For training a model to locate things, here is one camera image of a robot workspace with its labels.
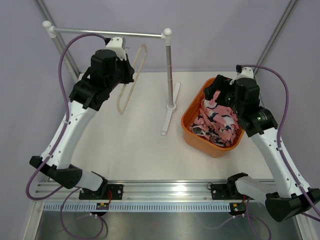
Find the pink shark print shorts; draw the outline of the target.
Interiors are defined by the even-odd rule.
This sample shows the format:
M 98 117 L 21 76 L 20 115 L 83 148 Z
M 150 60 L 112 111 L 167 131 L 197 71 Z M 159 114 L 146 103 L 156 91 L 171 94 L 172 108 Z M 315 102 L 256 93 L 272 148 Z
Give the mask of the pink shark print shorts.
M 194 118 L 189 130 L 219 147 L 230 147 L 240 130 L 238 118 L 230 107 L 216 103 L 220 92 L 213 99 L 202 99 L 199 114 Z

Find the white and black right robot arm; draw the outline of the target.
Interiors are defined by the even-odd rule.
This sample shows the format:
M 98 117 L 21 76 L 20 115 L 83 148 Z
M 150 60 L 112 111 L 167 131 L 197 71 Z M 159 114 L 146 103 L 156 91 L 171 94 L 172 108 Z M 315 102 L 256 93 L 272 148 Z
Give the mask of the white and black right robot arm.
M 217 104 L 231 108 L 236 114 L 240 127 L 262 154 L 275 183 L 275 186 L 263 184 L 246 173 L 238 173 L 227 179 L 228 196 L 237 199 L 245 195 L 256 200 L 277 222 L 302 214 L 320 201 L 319 188 L 310 187 L 304 180 L 278 137 L 278 124 L 272 113 L 260 106 L 260 88 L 254 77 L 232 80 L 219 74 L 203 92 L 206 100 L 219 92 Z

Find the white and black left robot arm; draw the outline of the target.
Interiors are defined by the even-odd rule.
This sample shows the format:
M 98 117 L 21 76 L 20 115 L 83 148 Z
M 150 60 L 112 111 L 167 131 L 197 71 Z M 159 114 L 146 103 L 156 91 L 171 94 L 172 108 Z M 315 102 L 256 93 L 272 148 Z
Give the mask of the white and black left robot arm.
M 49 146 L 40 156 L 32 156 L 30 165 L 66 189 L 82 188 L 96 199 L 103 199 L 108 192 L 108 181 L 72 165 L 71 159 L 84 130 L 102 104 L 117 85 L 132 83 L 134 72 L 122 47 L 97 50 L 89 68 L 73 86 L 65 117 Z

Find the orange plastic basket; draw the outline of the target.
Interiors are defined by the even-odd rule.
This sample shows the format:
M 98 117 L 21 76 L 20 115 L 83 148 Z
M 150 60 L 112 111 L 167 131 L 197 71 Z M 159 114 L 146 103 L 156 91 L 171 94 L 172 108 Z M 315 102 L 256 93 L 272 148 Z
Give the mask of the orange plastic basket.
M 187 144 L 212 158 L 220 158 L 233 150 L 241 141 L 245 131 L 230 107 L 216 103 L 217 91 L 211 100 L 205 99 L 205 88 L 215 78 L 205 82 L 181 118 L 183 138 Z

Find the metal clothes rack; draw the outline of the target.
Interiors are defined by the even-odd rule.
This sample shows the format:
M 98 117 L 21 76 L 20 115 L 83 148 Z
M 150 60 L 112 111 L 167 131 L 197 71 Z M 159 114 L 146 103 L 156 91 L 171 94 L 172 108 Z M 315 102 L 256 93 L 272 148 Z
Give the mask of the metal clothes rack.
M 49 37 L 55 39 L 58 33 L 78 34 L 79 36 L 96 36 L 96 37 L 134 37 L 134 38 L 148 38 L 148 39 L 161 39 L 165 41 L 166 50 L 166 67 L 167 67 L 167 85 L 168 85 L 168 104 L 166 105 L 166 116 L 160 134 L 165 136 L 168 133 L 172 114 L 177 110 L 176 99 L 180 90 L 180 83 L 173 83 L 173 70 L 172 70 L 172 30 L 166 28 L 161 34 L 151 33 L 135 33 L 135 32 L 115 32 L 115 31 L 98 31 L 74 28 L 60 28 L 52 25 L 48 20 L 42 23 L 46 29 Z

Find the aluminium mounting rail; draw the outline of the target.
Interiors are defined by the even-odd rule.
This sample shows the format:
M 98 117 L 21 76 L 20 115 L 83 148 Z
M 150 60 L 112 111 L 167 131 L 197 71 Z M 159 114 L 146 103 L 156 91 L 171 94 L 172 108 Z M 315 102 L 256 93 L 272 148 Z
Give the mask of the aluminium mounting rail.
M 97 190 L 85 187 L 65 188 L 53 180 L 37 183 L 31 195 L 36 201 L 62 201 L 71 194 L 72 201 L 87 202 L 240 202 L 228 190 L 226 181 L 214 180 L 107 180 Z

